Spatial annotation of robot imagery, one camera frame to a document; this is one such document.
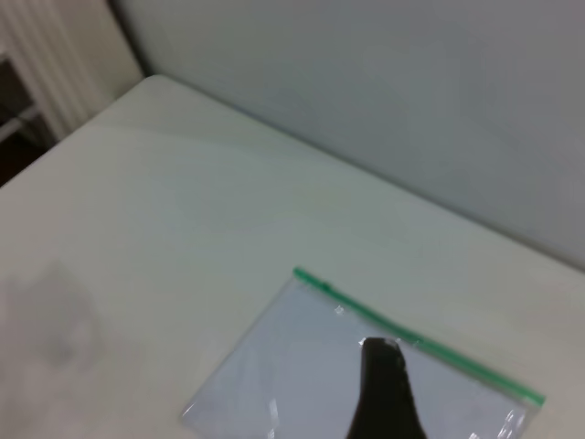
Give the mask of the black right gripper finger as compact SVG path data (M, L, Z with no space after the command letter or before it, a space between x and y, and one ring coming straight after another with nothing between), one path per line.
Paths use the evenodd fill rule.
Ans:
M368 337L361 348L360 393L346 435L358 438L424 439L406 360L388 338Z

